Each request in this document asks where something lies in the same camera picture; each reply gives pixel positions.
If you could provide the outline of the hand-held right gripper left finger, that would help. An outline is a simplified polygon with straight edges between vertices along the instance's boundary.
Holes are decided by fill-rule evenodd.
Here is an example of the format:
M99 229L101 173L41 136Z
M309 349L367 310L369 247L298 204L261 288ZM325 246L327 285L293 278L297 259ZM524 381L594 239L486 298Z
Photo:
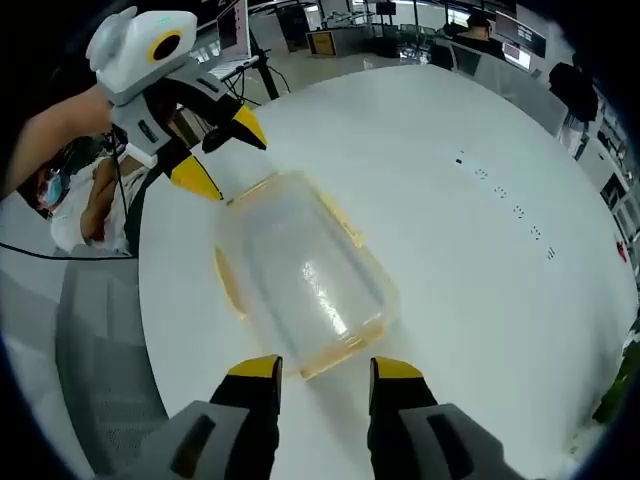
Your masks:
M209 401L193 401L142 442L119 479L268 479L279 444L282 357L228 370Z

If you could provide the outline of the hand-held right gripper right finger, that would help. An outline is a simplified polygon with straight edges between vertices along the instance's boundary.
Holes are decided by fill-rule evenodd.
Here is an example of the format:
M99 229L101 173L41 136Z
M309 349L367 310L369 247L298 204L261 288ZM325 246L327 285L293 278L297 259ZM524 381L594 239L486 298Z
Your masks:
M370 362L367 446L376 479L503 479L499 440L453 404L440 404L409 363Z

